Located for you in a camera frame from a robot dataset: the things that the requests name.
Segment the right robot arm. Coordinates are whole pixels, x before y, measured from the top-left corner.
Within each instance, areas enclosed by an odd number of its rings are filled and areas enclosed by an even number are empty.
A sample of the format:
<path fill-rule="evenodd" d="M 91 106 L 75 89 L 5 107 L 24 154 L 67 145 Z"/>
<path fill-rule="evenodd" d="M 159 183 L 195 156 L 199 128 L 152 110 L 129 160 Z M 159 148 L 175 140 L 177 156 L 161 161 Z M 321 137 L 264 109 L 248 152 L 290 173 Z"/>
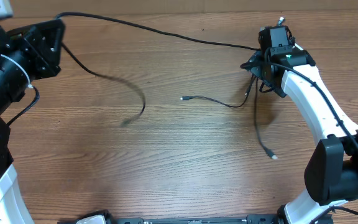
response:
<path fill-rule="evenodd" d="M 259 44 L 241 68 L 262 82 L 261 93 L 291 98 L 316 144 L 304 172 L 305 189 L 278 209 L 278 223 L 332 223 L 329 213 L 336 210 L 358 216 L 344 207 L 358 199 L 358 125 L 340 108 L 316 62 L 287 26 L 261 28 Z"/>

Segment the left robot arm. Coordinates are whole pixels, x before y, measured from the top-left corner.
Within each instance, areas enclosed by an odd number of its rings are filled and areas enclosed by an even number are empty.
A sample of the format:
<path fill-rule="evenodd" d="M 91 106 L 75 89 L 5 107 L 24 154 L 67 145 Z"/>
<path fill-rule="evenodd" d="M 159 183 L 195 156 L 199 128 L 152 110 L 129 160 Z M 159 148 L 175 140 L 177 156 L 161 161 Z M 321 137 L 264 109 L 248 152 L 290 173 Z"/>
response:
<path fill-rule="evenodd" d="M 10 2 L 0 1 L 0 21 L 10 17 Z M 23 98 L 34 80 L 58 75 L 64 31 L 60 19 L 8 32 L 0 26 L 0 223 L 33 223 L 7 146 L 11 123 L 1 115 Z"/>

